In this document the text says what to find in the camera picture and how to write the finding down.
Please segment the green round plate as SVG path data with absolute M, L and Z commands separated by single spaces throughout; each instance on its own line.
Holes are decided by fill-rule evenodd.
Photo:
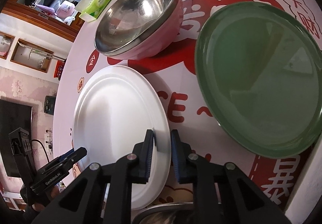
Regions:
M 277 7 L 238 2 L 213 13 L 196 41 L 195 73 L 221 128 L 257 155 L 289 158 L 321 134 L 321 51 Z

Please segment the pink steel bowl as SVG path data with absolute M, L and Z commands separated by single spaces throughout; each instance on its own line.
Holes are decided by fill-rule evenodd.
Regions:
M 117 0 L 101 19 L 94 46 L 116 60 L 153 57 L 175 40 L 182 21 L 182 0 Z

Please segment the green tissue box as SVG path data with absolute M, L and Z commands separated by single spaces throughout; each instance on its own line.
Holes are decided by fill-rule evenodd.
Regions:
M 99 18 L 101 12 L 111 0 L 81 0 L 75 9 L 80 13 L 79 18 L 85 22 L 92 22 Z

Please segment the small steel bowl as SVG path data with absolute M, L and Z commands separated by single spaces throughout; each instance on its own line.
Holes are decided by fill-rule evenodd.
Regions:
M 193 223 L 193 202 L 158 204 L 141 210 L 132 223 Z

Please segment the printed pink tablecloth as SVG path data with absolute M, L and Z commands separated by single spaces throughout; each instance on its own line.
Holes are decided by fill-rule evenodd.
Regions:
M 240 1 L 264 1 L 289 14 L 290 0 L 183 0 L 182 29 L 175 41 L 155 57 L 123 61 L 140 72 L 158 93 L 171 128 L 197 153 L 214 163 L 232 161 L 240 167 L 292 223 L 309 223 L 321 197 L 321 143 L 290 159 L 255 155 L 229 137 L 210 115 L 198 87 L 194 49 L 206 19 L 219 8 Z M 315 0 L 297 0 L 321 25 L 321 9 Z

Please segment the red basket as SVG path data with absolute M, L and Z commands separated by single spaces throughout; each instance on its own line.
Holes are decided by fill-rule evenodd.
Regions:
M 57 78 L 58 80 L 61 79 L 64 65 L 65 65 L 65 61 L 57 61 L 55 71 L 54 71 L 54 78 Z

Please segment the white round plate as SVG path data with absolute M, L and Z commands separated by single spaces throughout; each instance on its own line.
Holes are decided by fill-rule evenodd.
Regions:
M 136 70 L 109 66 L 85 84 L 76 103 L 73 147 L 87 155 L 77 165 L 84 171 L 91 163 L 107 165 L 132 152 L 152 130 L 154 146 L 147 184 L 132 186 L 132 209 L 142 209 L 161 193 L 168 178 L 171 140 L 168 119 L 158 94 Z

